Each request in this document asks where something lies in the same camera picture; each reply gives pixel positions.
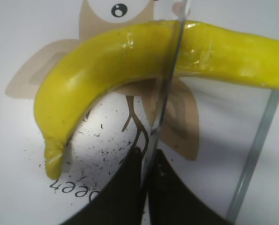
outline banana peel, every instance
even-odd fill
[[[173,23],[148,22],[102,33],[52,69],[34,103],[50,179],[60,177],[65,145],[95,102],[124,84],[161,76]],[[179,77],[279,89],[279,41],[187,21],[175,70]]]

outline white surface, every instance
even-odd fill
[[[237,224],[279,225],[279,107],[241,207]]]

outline dark speck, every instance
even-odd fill
[[[123,158],[123,159],[119,162],[119,165],[124,161],[124,159],[125,159],[125,158]]]

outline black crumb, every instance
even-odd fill
[[[125,159],[125,158],[123,158],[123,159],[119,162],[119,165],[124,161],[124,159]]]
[[[81,177],[79,180],[77,180],[77,182],[79,182],[80,180],[82,180],[82,179],[84,179],[84,178],[86,178],[87,176],[83,176],[83,177]]]

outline knife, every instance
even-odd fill
[[[155,91],[157,93],[157,101],[156,101],[157,104],[156,104],[154,119],[151,127],[150,141],[145,154],[145,159],[143,160],[141,186],[143,186],[143,183],[145,182],[147,174],[149,170],[152,168],[155,159],[156,148],[160,136],[161,124],[164,118],[166,102],[171,87],[173,72],[178,58],[180,43],[184,31],[185,22],[186,22],[186,15],[188,15],[188,12],[189,12],[189,1],[183,0],[181,2],[181,7],[179,9],[178,18],[177,20],[175,20],[173,25],[170,44],[167,48],[167,52],[165,55],[165,60],[162,67],[163,76],[161,80],[159,79],[156,82]]]

